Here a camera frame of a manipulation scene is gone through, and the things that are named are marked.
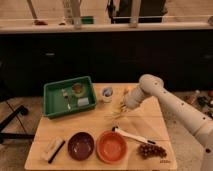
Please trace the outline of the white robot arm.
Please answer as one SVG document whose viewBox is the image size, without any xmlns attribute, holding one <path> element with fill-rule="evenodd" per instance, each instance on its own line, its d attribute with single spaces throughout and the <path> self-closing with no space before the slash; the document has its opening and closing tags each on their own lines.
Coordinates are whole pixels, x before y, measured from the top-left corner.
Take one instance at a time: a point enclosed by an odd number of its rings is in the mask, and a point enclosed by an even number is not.
<svg viewBox="0 0 213 171">
<path fill-rule="evenodd" d="M 204 147 L 200 171 L 213 171 L 213 120 L 167 91 L 163 80 L 151 74 L 140 77 L 138 85 L 124 95 L 123 104 L 134 110 L 149 96 L 166 105 Z"/>
</svg>

